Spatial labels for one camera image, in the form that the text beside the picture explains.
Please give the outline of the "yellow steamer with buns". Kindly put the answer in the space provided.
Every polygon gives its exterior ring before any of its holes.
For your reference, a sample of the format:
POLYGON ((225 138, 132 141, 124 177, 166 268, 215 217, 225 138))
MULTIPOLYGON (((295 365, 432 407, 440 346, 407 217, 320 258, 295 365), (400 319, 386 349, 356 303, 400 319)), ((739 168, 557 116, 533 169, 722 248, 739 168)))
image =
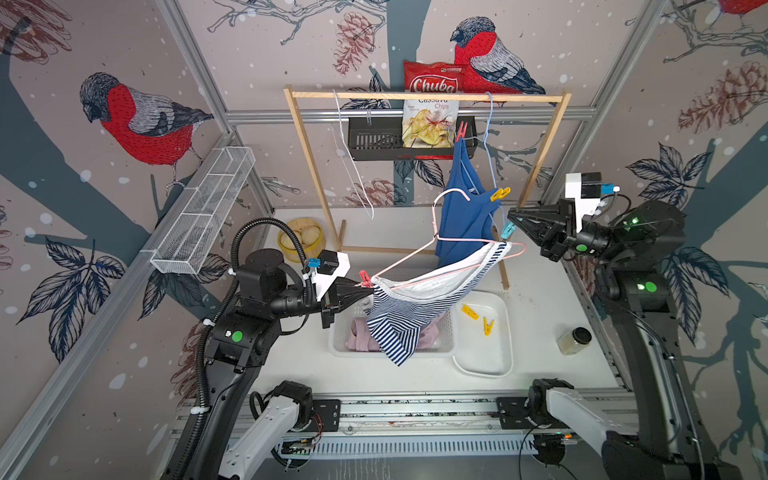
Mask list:
MULTIPOLYGON (((308 258, 317 257, 326 248, 326 238, 321 225, 311 218, 297 218, 287 223, 300 241, 308 258)), ((294 263, 299 263, 298 251, 288 235, 282 230, 278 233, 278 246, 284 257, 294 263)))

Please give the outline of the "white plastic tray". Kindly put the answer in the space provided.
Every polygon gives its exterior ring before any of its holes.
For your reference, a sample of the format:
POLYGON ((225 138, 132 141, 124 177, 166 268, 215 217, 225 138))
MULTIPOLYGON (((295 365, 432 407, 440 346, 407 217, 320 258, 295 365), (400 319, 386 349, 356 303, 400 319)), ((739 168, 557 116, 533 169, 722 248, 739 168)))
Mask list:
POLYGON ((452 356, 462 373, 480 378, 503 378, 514 369, 511 322, 506 302, 494 293, 474 291, 451 310, 456 350, 452 356), (478 315, 472 320, 461 308, 469 305, 478 315), (483 332, 483 318, 494 320, 490 336, 483 332))

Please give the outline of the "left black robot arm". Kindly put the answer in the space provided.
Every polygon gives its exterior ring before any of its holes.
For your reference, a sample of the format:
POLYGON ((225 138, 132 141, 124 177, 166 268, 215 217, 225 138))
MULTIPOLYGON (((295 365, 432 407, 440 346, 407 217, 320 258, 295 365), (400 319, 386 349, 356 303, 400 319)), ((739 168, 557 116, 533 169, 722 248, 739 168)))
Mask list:
POLYGON ((230 251, 232 282, 212 318, 202 322, 194 354, 196 403, 179 444, 164 470, 165 479, 251 479, 291 430, 311 423, 310 387, 292 381, 277 385, 266 407, 237 441, 233 429, 250 389, 278 339, 288 336, 286 318, 317 314, 328 328, 335 316, 372 294, 346 278, 341 256, 322 251, 310 258, 296 233, 283 221, 262 217, 243 225, 230 251), (239 260, 245 236, 257 227, 280 229, 293 243, 300 268, 281 251, 256 250, 239 260))

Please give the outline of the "black wall basket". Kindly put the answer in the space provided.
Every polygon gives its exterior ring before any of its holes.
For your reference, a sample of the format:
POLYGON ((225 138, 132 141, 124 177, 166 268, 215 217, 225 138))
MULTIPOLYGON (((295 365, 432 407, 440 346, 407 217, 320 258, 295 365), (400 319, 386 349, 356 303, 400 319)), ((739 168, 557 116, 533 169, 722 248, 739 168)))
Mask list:
POLYGON ((454 147, 407 147, 401 118, 350 118, 347 144, 355 161, 451 160, 454 147))

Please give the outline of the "red clothespin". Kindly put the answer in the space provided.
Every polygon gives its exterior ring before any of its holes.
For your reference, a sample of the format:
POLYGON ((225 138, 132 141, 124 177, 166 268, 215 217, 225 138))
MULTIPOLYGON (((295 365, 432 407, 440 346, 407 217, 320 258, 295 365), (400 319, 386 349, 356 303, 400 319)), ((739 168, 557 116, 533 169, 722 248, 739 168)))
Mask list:
POLYGON ((456 131, 456 136, 455 136, 455 141, 456 142, 458 142, 458 141, 460 141, 460 140, 462 140, 463 138, 466 137, 467 128, 468 128, 468 123, 467 122, 462 121, 462 122, 460 122, 458 124, 457 131, 456 131))
POLYGON ((361 285, 363 287, 365 287, 365 288, 372 288, 373 287, 373 283, 371 281, 371 277, 370 277, 370 275, 365 270, 361 270, 359 272, 359 276, 361 278, 361 285))

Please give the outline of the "white perforated basket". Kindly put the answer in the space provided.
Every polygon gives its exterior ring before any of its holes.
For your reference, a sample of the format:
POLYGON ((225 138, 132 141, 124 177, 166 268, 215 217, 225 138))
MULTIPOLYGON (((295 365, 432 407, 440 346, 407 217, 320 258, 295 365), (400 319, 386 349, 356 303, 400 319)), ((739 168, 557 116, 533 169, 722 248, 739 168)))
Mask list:
MULTIPOLYGON (((372 306, 372 299, 373 294, 355 303, 349 310, 336 317, 336 324, 332 327, 329 339, 329 346, 334 355, 340 357, 387 358, 381 350, 379 352, 357 352, 348 350, 345 345, 350 334, 352 320, 356 317, 363 317, 367 320, 367 313, 372 306)), ((426 350, 416 351, 411 358, 448 357, 455 352, 455 327, 451 319, 450 310, 444 314, 446 317, 440 323, 440 333, 435 344, 426 350)))

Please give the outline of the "striped tank top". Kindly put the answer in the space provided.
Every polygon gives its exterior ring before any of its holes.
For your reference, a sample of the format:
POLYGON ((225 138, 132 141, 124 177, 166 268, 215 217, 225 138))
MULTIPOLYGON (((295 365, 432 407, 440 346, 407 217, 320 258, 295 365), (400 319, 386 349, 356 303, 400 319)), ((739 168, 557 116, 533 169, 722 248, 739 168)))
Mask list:
POLYGON ((458 262, 408 281, 374 279, 366 320, 372 339, 401 366, 416 353, 422 331, 472 292, 511 249, 509 242, 491 242, 458 262))

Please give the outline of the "red chips bag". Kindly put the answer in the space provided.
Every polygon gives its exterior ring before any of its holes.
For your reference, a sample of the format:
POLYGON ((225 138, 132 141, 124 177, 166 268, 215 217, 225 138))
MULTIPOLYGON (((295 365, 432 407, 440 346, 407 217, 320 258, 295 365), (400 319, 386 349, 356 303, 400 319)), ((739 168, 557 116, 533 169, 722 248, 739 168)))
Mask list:
MULTIPOLYGON (((465 65, 404 62, 405 87, 415 93, 456 94, 462 91, 465 65)), ((404 101, 402 143, 411 159, 449 159, 456 136, 458 100, 404 101)))

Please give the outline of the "wooden clothes rack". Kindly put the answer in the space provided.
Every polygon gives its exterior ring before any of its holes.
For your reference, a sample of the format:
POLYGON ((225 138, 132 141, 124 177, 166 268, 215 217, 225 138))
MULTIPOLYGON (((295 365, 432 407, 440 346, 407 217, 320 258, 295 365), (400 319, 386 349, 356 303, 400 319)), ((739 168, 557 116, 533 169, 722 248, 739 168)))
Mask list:
POLYGON ((366 251, 368 253, 383 253, 383 254, 402 253, 404 255, 397 262, 379 271, 375 275, 376 277, 383 276, 383 274, 389 272, 390 270, 403 264, 404 262, 406 262, 407 260, 409 260, 410 258, 418 254, 428 253, 429 246, 435 244, 439 240, 439 238, 437 236, 434 236, 428 242, 427 245, 424 245, 413 251, 408 251, 404 249, 400 250, 397 248, 384 248, 384 247, 363 248, 363 247, 345 246, 343 244, 343 241, 341 240, 341 231, 335 228, 333 215, 331 214, 330 208, 328 206, 327 198, 324 192, 324 187, 322 185, 322 181, 319 176, 317 165, 312 152, 312 147, 310 145, 309 137, 307 135, 306 128, 303 122, 303 117, 300 111, 300 107, 298 105, 298 101, 300 99, 337 100, 337 99, 343 98, 343 99, 370 99, 370 100, 435 100, 435 101, 443 101, 443 100, 445 101, 484 101, 484 100, 487 100, 489 102, 492 102, 494 100, 499 100, 505 103, 523 103, 523 104, 553 103, 555 105, 554 113, 552 114, 552 117, 545 131, 545 135, 542 140, 542 145, 538 151, 537 160, 534 163, 531 171, 529 172, 525 186, 520 193, 520 197, 518 200, 518 205, 520 207, 524 207, 528 203, 530 195, 533 191, 533 187, 535 186, 535 180, 538 178, 538 175, 544 164, 546 156, 551 149, 554 136, 557 133, 564 119, 565 112, 567 108, 570 106, 571 99, 572 99, 572 94, 567 91, 562 92, 562 94, 560 95, 523 95, 523 94, 494 95, 491 93, 448 94, 448 93, 426 93, 426 92, 358 92, 358 93, 355 93, 355 92, 336 92, 336 91, 298 91, 293 89, 292 86, 290 85, 287 85, 284 87, 283 93, 287 100, 289 111, 293 120, 293 124, 298 133, 300 144, 302 146, 305 158, 307 160, 309 171, 312 176, 317 194, 321 200, 322 210, 324 212, 324 215, 326 217, 326 220, 329 226, 331 227, 333 242, 337 247, 337 249, 344 252, 366 251))

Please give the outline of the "white wire hanger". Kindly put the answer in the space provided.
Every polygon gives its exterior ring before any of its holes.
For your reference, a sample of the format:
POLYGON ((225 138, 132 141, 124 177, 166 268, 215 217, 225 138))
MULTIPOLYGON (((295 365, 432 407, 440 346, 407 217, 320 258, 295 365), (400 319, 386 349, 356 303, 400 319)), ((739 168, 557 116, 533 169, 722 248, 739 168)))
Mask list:
POLYGON ((344 121, 341 116, 341 104, 338 93, 335 89, 332 89, 331 92, 333 94, 333 99, 336 106, 338 134, 341 145, 343 147, 343 153, 337 153, 337 155, 342 161, 342 165, 344 166, 348 179, 351 182, 351 188, 354 194, 357 196, 358 201, 361 203, 361 206, 365 210, 369 219, 373 221, 375 219, 375 206, 373 205, 373 202, 371 201, 365 189, 362 175, 360 174, 360 171, 355 164, 354 157, 349 148, 349 144, 345 135, 346 129, 344 127, 344 121))

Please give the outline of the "blue tank top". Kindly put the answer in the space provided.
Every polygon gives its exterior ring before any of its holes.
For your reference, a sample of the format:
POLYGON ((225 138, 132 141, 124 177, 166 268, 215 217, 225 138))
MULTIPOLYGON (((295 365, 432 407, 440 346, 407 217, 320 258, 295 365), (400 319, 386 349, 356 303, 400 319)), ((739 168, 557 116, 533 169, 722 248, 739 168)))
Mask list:
POLYGON ((470 162, 464 139, 454 145, 454 158, 448 183, 449 193, 442 197, 439 235, 459 238, 462 242, 439 240, 436 247, 438 266, 459 262, 492 240, 492 218, 500 208, 492 202, 494 191, 487 191, 470 162))

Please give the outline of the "pink tank top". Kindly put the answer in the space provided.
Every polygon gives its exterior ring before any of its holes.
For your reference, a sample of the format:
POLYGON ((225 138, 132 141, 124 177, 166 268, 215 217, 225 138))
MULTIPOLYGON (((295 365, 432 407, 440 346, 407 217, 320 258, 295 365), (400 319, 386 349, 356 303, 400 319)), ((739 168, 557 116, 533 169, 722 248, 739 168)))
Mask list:
MULTIPOLYGON (((426 350, 431 348, 440 333, 440 323, 446 317, 445 314, 433 319, 430 324, 421 330, 416 350, 426 350)), ((357 352, 379 352, 380 346, 371 336, 367 326, 367 320, 363 317, 356 317, 351 322, 351 330, 346 340, 346 348, 357 352)))

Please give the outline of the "spice jar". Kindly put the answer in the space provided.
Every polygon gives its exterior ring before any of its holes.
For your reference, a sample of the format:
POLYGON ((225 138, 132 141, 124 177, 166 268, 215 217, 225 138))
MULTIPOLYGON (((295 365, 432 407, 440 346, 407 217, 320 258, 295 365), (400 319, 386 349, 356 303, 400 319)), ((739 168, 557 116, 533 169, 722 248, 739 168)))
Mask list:
POLYGON ((557 339, 557 346, 563 355, 574 355, 586 348, 592 341, 592 333, 585 327, 565 332, 557 339))

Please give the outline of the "yellow clothespin on blue top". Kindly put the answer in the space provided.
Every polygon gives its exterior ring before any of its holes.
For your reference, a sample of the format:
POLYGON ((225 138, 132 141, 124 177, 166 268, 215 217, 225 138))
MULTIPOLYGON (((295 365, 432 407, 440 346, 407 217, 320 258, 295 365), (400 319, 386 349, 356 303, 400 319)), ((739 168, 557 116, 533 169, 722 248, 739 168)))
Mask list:
POLYGON ((493 195, 490 197, 490 200, 491 200, 492 202, 494 202, 494 201, 500 201, 500 200, 503 200, 503 199, 504 199, 505 197, 507 197, 507 196, 508 196, 510 193, 511 193, 511 188, 510 188, 510 187, 506 187, 506 188, 499 188, 498 190, 496 190, 496 191, 493 193, 493 195))

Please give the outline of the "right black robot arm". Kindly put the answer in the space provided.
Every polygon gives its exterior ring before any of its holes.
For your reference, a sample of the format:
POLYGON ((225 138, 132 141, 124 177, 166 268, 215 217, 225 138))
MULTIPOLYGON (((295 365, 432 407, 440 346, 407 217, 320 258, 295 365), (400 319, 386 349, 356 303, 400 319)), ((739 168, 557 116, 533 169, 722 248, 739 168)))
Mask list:
POLYGON ((684 215, 649 200, 609 226, 577 227, 574 201, 511 209, 508 219, 543 257, 566 253, 596 259, 595 292, 623 346, 638 426, 627 428, 587 401, 570 383, 537 379, 526 409, 537 427, 562 423, 600 457, 612 479, 739 479, 739 468, 720 458, 703 425, 679 345, 681 282, 658 264, 685 239, 684 215))

